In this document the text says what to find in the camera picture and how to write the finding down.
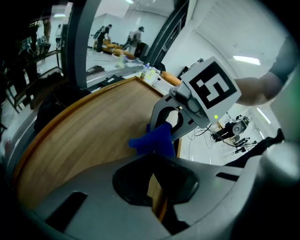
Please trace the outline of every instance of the sleeve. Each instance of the sleeve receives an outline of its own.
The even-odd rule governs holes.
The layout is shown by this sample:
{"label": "sleeve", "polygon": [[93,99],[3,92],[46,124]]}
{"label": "sleeve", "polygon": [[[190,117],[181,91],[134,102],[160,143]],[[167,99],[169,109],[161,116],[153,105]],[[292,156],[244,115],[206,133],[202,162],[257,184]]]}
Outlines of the sleeve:
{"label": "sleeve", "polygon": [[289,74],[295,69],[299,61],[299,50],[292,39],[287,37],[280,48],[276,61],[269,72],[275,74],[283,84],[288,79]]}

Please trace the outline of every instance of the wooden table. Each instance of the wooden table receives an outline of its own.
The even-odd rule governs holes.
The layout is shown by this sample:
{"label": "wooden table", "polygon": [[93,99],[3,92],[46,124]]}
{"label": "wooden table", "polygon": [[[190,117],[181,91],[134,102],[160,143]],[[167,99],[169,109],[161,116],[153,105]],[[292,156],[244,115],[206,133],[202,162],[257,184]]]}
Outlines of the wooden table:
{"label": "wooden table", "polygon": [[[128,141],[146,133],[161,97],[133,77],[89,94],[61,112],[33,140],[14,172],[13,186],[20,203],[33,209],[81,171],[135,155]],[[148,192],[154,200],[163,197],[153,177]]]}

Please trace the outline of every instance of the blue cloth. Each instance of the blue cloth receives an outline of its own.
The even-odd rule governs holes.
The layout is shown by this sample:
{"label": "blue cloth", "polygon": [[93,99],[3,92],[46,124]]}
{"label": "blue cloth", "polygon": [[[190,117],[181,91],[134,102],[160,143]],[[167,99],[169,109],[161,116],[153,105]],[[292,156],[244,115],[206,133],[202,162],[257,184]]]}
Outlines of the blue cloth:
{"label": "blue cloth", "polygon": [[147,134],[129,140],[129,146],[136,148],[138,154],[156,153],[168,156],[175,156],[175,150],[171,138],[172,125],[168,122],[160,125],[150,132],[147,125]]}

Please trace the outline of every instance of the ceiling light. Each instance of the ceiling light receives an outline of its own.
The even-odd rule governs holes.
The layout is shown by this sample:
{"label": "ceiling light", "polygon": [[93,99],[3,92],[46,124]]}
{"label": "ceiling light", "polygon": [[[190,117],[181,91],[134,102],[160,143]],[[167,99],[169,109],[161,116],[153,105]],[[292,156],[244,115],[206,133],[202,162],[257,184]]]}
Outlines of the ceiling light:
{"label": "ceiling light", "polygon": [[259,111],[259,113],[266,119],[266,121],[271,124],[271,121],[267,118],[266,115],[264,115],[264,113],[257,107],[257,110]]}
{"label": "ceiling light", "polygon": [[66,15],[64,14],[54,14],[54,17],[65,17]]}
{"label": "ceiling light", "polygon": [[259,133],[261,134],[261,136],[262,136],[262,139],[264,139],[263,133],[262,133],[261,131],[259,131]]}
{"label": "ceiling light", "polygon": [[256,65],[260,65],[261,62],[257,58],[243,57],[243,56],[233,56],[237,61],[248,62]]}

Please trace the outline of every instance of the ceiling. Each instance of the ceiling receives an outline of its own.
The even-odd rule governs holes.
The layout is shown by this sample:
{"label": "ceiling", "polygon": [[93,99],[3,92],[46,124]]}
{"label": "ceiling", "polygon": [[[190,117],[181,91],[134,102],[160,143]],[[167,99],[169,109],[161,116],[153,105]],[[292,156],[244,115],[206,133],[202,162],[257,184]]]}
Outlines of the ceiling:
{"label": "ceiling", "polygon": [[170,16],[174,10],[174,0],[133,0],[135,3],[129,9],[151,12],[163,16]]}
{"label": "ceiling", "polygon": [[196,32],[222,53],[238,76],[249,73],[241,72],[234,55],[258,58],[261,72],[265,72],[287,35],[272,13],[256,0],[198,0],[192,19],[197,22]]}

